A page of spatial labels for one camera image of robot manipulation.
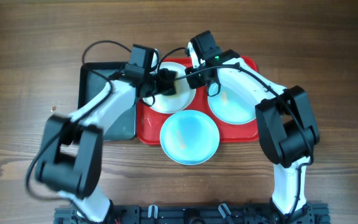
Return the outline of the white plate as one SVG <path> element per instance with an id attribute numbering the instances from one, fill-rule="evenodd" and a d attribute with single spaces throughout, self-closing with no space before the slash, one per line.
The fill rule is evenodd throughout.
<path id="1" fill-rule="evenodd" d="M 160 69 L 167 68 L 178 72 L 176 78 L 184 77 L 185 66 L 175 62 L 162 62 Z M 142 100 L 151 106 L 151 108 L 159 113 L 172 114 L 185 109 L 195 97 L 196 90 L 191 89 L 187 80 L 180 79 L 174 81 L 177 93 L 175 95 L 155 95 L 151 97 L 143 97 Z"/>

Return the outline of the light blue plate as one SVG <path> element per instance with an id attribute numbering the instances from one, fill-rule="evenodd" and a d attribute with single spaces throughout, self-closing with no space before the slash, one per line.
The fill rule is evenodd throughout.
<path id="1" fill-rule="evenodd" d="M 216 123 L 196 110 L 171 115 L 160 130 L 160 145 L 173 161 L 195 166 L 212 158 L 219 147 L 220 133 Z"/>

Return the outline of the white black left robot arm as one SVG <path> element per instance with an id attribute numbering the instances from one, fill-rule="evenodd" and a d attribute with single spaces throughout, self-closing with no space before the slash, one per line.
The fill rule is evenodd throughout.
<path id="1" fill-rule="evenodd" d="M 98 187 L 105 132 L 139 98 L 175 91 L 177 73 L 128 68 L 104 76 L 104 88 L 68 116 L 52 115 L 27 171 L 75 208 L 72 222 L 115 223 L 114 204 Z"/>

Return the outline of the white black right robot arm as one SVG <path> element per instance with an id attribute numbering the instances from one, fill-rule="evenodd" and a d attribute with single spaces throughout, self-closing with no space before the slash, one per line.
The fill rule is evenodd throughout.
<path id="1" fill-rule="evenodd" d="M 305 171 L 313 164 L 320 136 L 306 91 L 287 88 L 250 68 L 233 50 L 186 48 L 192 65 L 186 69 L 191 88 L 211 82 L 224 86 L 255 106 L 259 143 L 273 163 L 274 191 L 270 204 L 282 223 L 304 215 Z"/>

